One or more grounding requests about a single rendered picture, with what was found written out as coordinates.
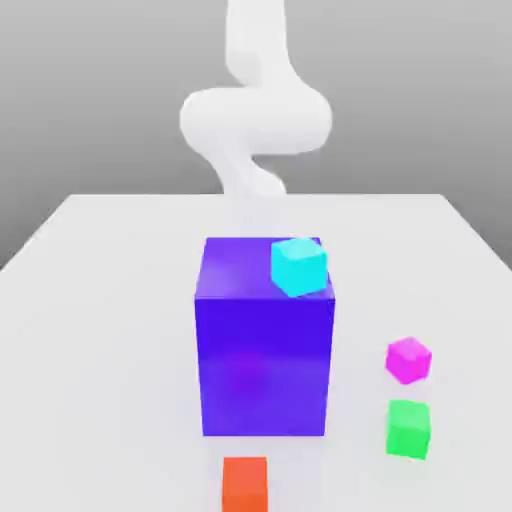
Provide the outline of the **small orange cube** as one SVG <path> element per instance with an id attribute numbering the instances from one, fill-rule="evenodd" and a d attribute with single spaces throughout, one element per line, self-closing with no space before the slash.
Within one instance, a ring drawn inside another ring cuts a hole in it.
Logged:
<path id="1" fill-rule="evenodd" d="M 225 457 L 222 512 L 268 512 L 265 457 Z"/>

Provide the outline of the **small magenta cube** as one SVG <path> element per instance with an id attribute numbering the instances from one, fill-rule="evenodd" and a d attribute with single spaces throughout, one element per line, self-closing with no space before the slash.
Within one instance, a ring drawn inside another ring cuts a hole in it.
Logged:
<path id="1" fill-rule="evenodd" d="M 432 352 L 414 337 L 388 345 L 385 367 L 402 385 L 426 379 L 430 372 Z"/>

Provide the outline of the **large purple box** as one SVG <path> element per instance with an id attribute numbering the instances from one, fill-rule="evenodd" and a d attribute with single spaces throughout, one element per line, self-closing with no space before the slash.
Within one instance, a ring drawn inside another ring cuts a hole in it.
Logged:
<path id="1" fill-rule="evenodd" d="M 325 432 L 335 293 L 271 279 L 273 237 L 207 238 L 194 295 L 206 436 Z"/>

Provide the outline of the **small green cube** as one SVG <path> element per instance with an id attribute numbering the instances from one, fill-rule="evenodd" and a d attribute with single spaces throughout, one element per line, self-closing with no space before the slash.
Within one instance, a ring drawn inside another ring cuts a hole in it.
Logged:
<path id="1" fill-rule="evenodd" d="M 425 460 L 431 438 L 429 406 L 424 402 L 389 401 L 386 453 Z"/>

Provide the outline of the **small cyan cube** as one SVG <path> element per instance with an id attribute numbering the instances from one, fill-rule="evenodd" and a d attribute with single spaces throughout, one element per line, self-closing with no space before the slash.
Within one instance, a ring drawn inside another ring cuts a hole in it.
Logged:
<path id="1" fill-rule="evenodd" d="M 289 297 L 327 287 L 327 252 L 312 238 L 291 238 L 271 244 L 271 280 Z"/>

